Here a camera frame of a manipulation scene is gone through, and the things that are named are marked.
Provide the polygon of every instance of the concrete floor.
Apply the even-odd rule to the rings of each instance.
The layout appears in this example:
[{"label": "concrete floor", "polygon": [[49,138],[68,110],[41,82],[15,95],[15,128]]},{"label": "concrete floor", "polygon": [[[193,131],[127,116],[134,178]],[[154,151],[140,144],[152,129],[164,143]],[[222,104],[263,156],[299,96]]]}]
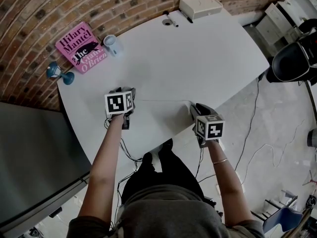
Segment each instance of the concrete floor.
[{"label": "concrete floor", "polygon": [[[225,154],[234,167],[237,165],[249,130],[257,90],[257,82],[254,80],[216,109],[226,121],[225,134],[221,142]],[[270,84],[266,78],[259,82],[256,113],[244,153],[237,167],[237,174],[241,182],[244,181],[245,196],[251,210],[263,212],[265,199],[285,202],[282,189],[298,195],[295,208],[303,209],[309,194],[314,190],[311,184],[302,186],[309,179],[310,168],[317,179],[315,149],[307,147],[307,134],[315,127],[313,109],[305,84],[301,86],[297,82]],[[193,174],[196,174],[200,150],[191,128],[181,132],[173,140],[174,153]],[[154,166],[160,171],[157,158],[154,158]],[[131,173],[133,168],[134,164],[131,162],[117,170],[116,182]],[[213,166],[206,149],[197,180],[200,181],[213,174]],[[222,211],[221,197],[216,189],[216,178],[208,178],[200,185],[205,196],[217,202],[216,210]],[[63,211],[55,218],[46,218],[39,223],[38,228],[45,237],[66,236],[68,223],[77,216],[86,189],[87,187],[65,203]],[[117,193],[114,195],[113,216],[116,204]],[[265,211],[273,210],[265,206]],[[271,238],[281,235],[279,226],[266,234]]]}]

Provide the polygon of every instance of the book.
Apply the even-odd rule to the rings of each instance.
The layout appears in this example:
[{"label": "book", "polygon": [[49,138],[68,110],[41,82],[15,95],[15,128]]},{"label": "book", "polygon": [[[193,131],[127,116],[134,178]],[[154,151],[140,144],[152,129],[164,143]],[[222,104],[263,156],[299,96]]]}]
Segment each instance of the book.
[{"label": "book", "polygon": [[80,22],[55,44],[82,74],[107,57],[90,27]]}]

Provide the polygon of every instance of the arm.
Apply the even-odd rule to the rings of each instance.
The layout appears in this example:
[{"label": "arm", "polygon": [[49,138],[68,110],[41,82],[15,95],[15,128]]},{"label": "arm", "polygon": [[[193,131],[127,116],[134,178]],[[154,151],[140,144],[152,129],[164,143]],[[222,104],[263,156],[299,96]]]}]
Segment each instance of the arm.
[{"label": "arm", "polygon": [[[213,163],[226,159],[226,155],[216,141],[207,141],[206,144]],[[229,161],[215,164],[213,167],[221,193],[225,224],[234,226],[242,221],[252,220],[240,180]]]},{"label": "arm", "polygon": [[118,160],[123,115],[112,118],[94,159],[88,189],[78,216],[93,216],[110,226],[114,177]]}]

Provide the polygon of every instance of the foot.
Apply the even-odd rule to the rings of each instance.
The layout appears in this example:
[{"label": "foot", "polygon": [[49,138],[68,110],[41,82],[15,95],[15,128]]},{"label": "foot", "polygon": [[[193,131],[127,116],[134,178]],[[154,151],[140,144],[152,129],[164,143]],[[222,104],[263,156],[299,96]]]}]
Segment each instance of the foot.
[{"label": "foot", "polygon": [[152,154],[150,152],[143,156],[142,164],[152,164]]},{"label": "foot", "polygon": [[166,150],[172,150],[173,148],[173,139],[169,139],[166,142],[163,143],[162,145],[162,149],[166,149]]}]

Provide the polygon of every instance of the wire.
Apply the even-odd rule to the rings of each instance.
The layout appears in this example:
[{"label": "wire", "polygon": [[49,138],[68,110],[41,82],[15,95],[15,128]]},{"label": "wire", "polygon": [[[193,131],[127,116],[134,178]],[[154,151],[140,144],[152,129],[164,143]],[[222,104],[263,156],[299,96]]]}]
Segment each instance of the wire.
[{"label": "wire", "polygon": [[278,225],[276,226],[276,228],[274,229],[274,231],[271,233],[271,235],[269,236],[269,238],[272,237],[272,234],[275,232],[275,230],[278,228]]},{"label": "wire", "polygon": [[249,165],[250,165],[251,161],[253,160],[253,157],[255,156],[255,154],[256,154],[257,152],[259,152],[259,151],[260,151],[263,147],[265,147],[266,145],[272,148],[272,150],[273,150],[273,152],[272,152],[272,162],[273,162],[273,166],[274,166],[275,168],[278,168],[279,164],[281,163],[281,161],[282,161],[282,159],[283,159],[283,155],[284,155],[284,152],[285,152],[286,146],[287,146],[287,145],[289,145],[289,144],[291,144],[291,143],[294,141],[295,136],[296,136],[296,131],[297,131],[297,128],[298,128],[299,126],[301,126],[301,125],[303,124],[303,122],[304,122],[304,121],[305,121],[305,119],[301,122],[301,124],[297,125],[297,127],[296,127],[296,129],[295,129],[295,132],[294,132],[293,139],[292,139],[290,142],[286,143],[286,145],[285,145],[285,147],[284,147],[284,149],[283,149],[283,152],[282,152],[281,158],[280,158],[280,160],[279,160],[279,162],[278,162],[277,166],[275,166],[275,163],[274,163],[274,156],[275,156],[275,152],[274,152],[274,148],[273,148],[273,146],[271,146],[271,145],[269,145],[269,144],[264,144],[264,145],[263,145],[263,146],[261,146],[258,150],[256,150],[256,151],[255,151],[255,153],[252,155],[252,158],[250,159],[250,161],[249,161],[249,163],[248,163],[248,165],[247,165],[246,175],[244,176],[243,182],[242,182],[241,184],[243,184],[243,183],[245,182],[246,178],[247,178]]},{"label": "wire", "polygon": [[[109,129],[109,125],[110,125],[110,122],[111,122],[111,118],[108,118],[107,114],[106,114],[106,119],[105,119],[105,122],[104,122],[104,127],[106,128],[106,130]],[[117,211],[118,211],[118,207],[119,207],[119,198],[120,198],[120,201],[122,201],[122,195],[120,193],[120,185],[128,180],[135,172],[137,172],[138,170],[138,162],[142,162],[142,159],[143,158],[139,158],[139,159],[135,159],[131,156],[131,154],[129,153],[128,151],[128,148],[123,140],[123,138],[121,138],[121,141],[120,141],[120,148],[123,150],[124,154],[134,162],[134,171],[132,173],[130,173],[129,175],[127,175],[125,178],[123,178],[122,180],[120,180],[118,182],[118,186],[117,186],[117,198],[118,198],[118,201],[117,201],[117,207],[116,207],[116,210],[115,210],[115,214],[114,214],[114,223],[116,223],[116,216],[117,216]]]},{"label": "wire", "polygon": [[261,146],[258,150],[256,150],[255,153],[253,154],[251,160],[249,161],[249,163],[248,163],[248,165],[247,165],[246,175],[244,176],[243,182],[242,182],[241,184],[244,184],[244,182],[246,181],[246,178],[247,178],[247,175],[248,175],[248,170],[249,170],[249,165],[250,165],[250,163],[251,163],[253,157],[255,156],[255,154],[256,154],[257,152],[259,152],[259,151],[260,151],[263,147],[265,147],[266,145],[267,145],[267,146],[270,146],[270,147],[272,148],[272,150],[273,150],[273,151],[272,151],[272,153],[273,153],[273,155],[272,155],[272,160],[273,160],[273,166],[275,167],[275,163],[274,163],[274,148],[273,148],[273,146],[271,146],[271,145],[269,145],[269,144],[264,144],[264,145]]},{"label": "wire", "polygon": [[123,178],[122,180],[120,180],[118,182],[118,186],[117,186],[117,197],[118,197],[118,201],[117,201],[117,207],[115,209],[115,214],[114,214],[114,222],[116,223],[116,217],[117,217],[117,211],[118,211],[118,207],[119,207],[119,196],[120,196],[120,200],[122,201],[122,196],[120,193],[120,185],[122,182],[124,182],[125,180],[128,180],[136,171],[133,171],[131,174],[127,175],[125,178]]},{"label": "wire", "polygon": [[195,175],[195,178],[197,178],[197,175],[198,175],[198,172],[199,172],[199,167],[200,167],[200,164],[202,163],[204,159],[204,149],[200,149],[200,155],[199,155],[199,163],[198,163],[198,168],[197,168],[197,172],[196,172],[196,175]]},{"label": "wire", "polygon": [[253,111],[253,115],[252,115],[252,117],[251,117],[249,131],[248,131],[247,136],[246,136],[246,138],[245,138],[245,140],[244,140],[242,152],[241,152],[241,155],[240,155],[240,157],[239,157],[239,160],[238,160],[238,162],[237,162],[237,165],[236,165],[234,171],[237,170],[237,167],[238,167],[238,165],[239,165],[239,163],[240,163],[240,161],[241,161],[241,158],[242,158],[242,155],[243,155],[243,152],[244,152],[244,148],[245,148],[245,146],[246,146],[247,138],[248,138],[248,136],[249,136],[249,134],[250,134],[250,131],[251,131],[252,121],[253,121],[253,118],[254,118],[254,116],[255,116],[255,114],[256,114],[257,100],[258,100],[258,96],[259,96],[259,80],[257,80],[257,87],[258,87],[258,92],[257,92],[256,100],[255,100],[255,102],[254,102],[254,111]]},{"label": "wire", "polygon": [[200,180],[198,183],[201,183],[203,180],[206,180],[206,179],[208,179],[208,178],[210,178],[210,177],[214,177],[214,176],[216,176],[216,175],[211,175],[211,176],[208,176],[208,177],[206,177],[206,178],[204,178],[204,179]]},{"label": "wire", "polygon": [[311,179],[309,180],[309,182],[306,182],[306,183],[302,184],[302,186],[305,186],[305,185],[307,185],[309,183],[314,183],[315,185],[317,185],[317,181],[313,180],[313,175],[312,175],[312,171],[311,170],[309,170],[309,174],[311,175]]}]

